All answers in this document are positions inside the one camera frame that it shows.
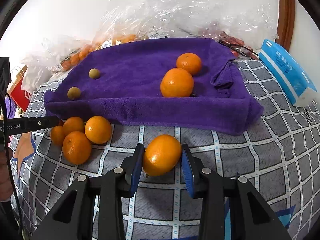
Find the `person's left hand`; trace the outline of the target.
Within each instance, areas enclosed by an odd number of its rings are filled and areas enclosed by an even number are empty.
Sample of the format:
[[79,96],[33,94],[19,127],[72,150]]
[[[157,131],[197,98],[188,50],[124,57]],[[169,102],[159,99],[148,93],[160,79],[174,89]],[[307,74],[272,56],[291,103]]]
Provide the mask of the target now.
[[2,151],[0,153],[0,201],[7,202],[12,193],[13,189],[10,182],[6,154]]

